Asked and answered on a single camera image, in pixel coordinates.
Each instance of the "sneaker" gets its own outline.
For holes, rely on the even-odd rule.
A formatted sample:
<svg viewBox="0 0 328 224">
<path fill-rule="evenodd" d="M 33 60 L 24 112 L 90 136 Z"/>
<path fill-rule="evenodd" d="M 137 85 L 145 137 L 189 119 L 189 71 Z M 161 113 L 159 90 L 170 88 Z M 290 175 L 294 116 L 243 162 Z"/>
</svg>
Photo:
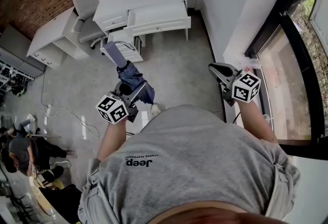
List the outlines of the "sneaker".
<svg viewBox="0 0 328 224">
<path fill-rule="evenodd" d="M 69 149 L 64 149 L 66 151 L 66 158 L 68 159 L 77 159 L 77 155 L 74 151 L 69 150 Z"/>
<path fill-rule="evenodd" d="M 35 117 L 32 114 L 29 114 L 29 119 L 31 120 L 31 122 L 35 122 Z"/>
<path fill-rule="evenodd" d="M 154 103 L 152 107 L 150 108 L 150 114 L 152 118 L 154 118 L 156 115 L 159 115 L 163 111 L 163 108 L 160 104 Z"/>
<path fill-rule="evenodd" d="M 64 169 L 68 169 L 71 167 L 71 163 L 68 161 L 68 160 L 63 160 L 63 161 L 57 161 L 53 164 L 55 167 L 56 166 L 61 166 L 63 167 Z"/>
</svg>

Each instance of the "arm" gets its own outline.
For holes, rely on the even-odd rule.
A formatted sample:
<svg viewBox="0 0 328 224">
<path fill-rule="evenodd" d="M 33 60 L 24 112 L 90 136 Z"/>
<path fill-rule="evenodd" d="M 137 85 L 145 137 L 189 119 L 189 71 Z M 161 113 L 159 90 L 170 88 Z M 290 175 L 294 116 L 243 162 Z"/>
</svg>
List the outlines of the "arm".
<svg viewBox="0 0 328 224">
<path fill-rule="evenodd" d="M 15 130 L 13 128 L 11 128 L 11 129 L 7 130 L 7 132 L 5 132 L 5 134 L 7 134 L 8 136 L 11 136 L 11 137 L 15 137 L 13 135 L 14 132 L 15 132 Z"/>
<path fill-rule="evenodd" d="M 27 152 L 29 152 L 30 164 L 34 165 L 34 155 L 32 151 L 32 144 L 27 147 Z"/>
<path fill-rule="evenodd" d="M 29 163 L 29 167 L 27 168 L 27 171 L 26 171 L 26 175 L 28 176 L 28 177 L 30 177 L 30 176 L 32 176 L 32 167 L 33 167 L 33 164 L 31 163 L 31 161 L 30 161 L 30 163 Z"/>
<path fill-rule="evenodd" d="M 278 144 L 278 140 L 273 133 L 270 125 L 262 116 L 254 101 L 244 103 L 237 101 L 244 128 L 258 139 Z"/>
<path fill-rule="evenodd" d="M 108 124 L 98 150 L 97 159 L 104 161 L 123 145 L 127 139 L 126 122 L 127 120 L 124 119 L 115 125 Z"/>
</svg>

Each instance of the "white cube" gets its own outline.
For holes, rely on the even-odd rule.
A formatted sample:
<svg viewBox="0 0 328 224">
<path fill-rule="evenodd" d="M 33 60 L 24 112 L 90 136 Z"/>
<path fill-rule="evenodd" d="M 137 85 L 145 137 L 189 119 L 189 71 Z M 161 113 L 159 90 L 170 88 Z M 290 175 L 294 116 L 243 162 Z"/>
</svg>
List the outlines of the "white cube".
<svg viewBox="0 0 328 224">
<path fill-rule="evenodd" d="M 129 115 L 123 101 L 104 95 L 96 106 L 101 117 L 109 123 L 116 124 Z"/>
<path fill-rule="evenodd" d="M 232 84 L 232 98 L 249 103 L 260 91 L 261 79 L 252 72 L 242 72 Z"/>
</svg>

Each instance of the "desk drawer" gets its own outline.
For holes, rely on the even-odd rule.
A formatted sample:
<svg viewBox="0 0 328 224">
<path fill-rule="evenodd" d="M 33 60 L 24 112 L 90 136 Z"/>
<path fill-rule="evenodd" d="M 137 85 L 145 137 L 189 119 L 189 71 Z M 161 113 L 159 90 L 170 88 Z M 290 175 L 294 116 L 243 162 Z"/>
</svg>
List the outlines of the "desk drawer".
<svg viewBox="0 0 328 224">
<path fill-rule="evenodd" d="M 96 23 L 103 31 L 108 31 L 126 25 L 127 20 L 128 20 L 128 12 L 124 11 L 120 14 L 109 15 L 106 18 L 97 19 Z"/>
<path fill-rule="evenodd" d="M 124 30 L 128 35 L 138 36 L 190 27 L 191 18 L 184 2 L 175 2 L 130 10 Z"/>
<path fill-rule="evenodd" d="M 57 67 L 61 65 L 64 54 L 64 51 L 57 46 L 49 44 L 31 54 L 31 56 L 49 67 Z"/>
<path fill-rule="evenodd" d="M 141 26 L 130 26 L 125 27 L 127 33 L 131 33 L 133 36 L 143 35 L 148 33 L 156 33 L 156 32 L 164 32 L 169 30 L 177 30 L 177 29 L 186 29 L 191 26 L 191 18 L 187 17 L 185 19 L 178 19 L 171 22 L 158 22 L 158 23 L 150 23 L 144 24 Z"/>
</svg>

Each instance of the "jeep logo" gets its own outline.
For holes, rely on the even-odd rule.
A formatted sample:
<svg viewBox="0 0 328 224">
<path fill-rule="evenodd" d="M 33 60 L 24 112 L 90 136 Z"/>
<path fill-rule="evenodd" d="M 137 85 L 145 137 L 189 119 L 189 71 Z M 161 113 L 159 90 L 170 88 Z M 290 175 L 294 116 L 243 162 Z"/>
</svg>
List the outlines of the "jeep logo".
<svg viewBox="0 0 328 224">
<path fill-rule="evenodd" d="M 127 166 L 146 166 L 149 167 L 149 163 L 153 162 L 152 160 L 141 160 L 141 161 L 133 161 L 133 159 L 127 160 Z"/>
</svg>

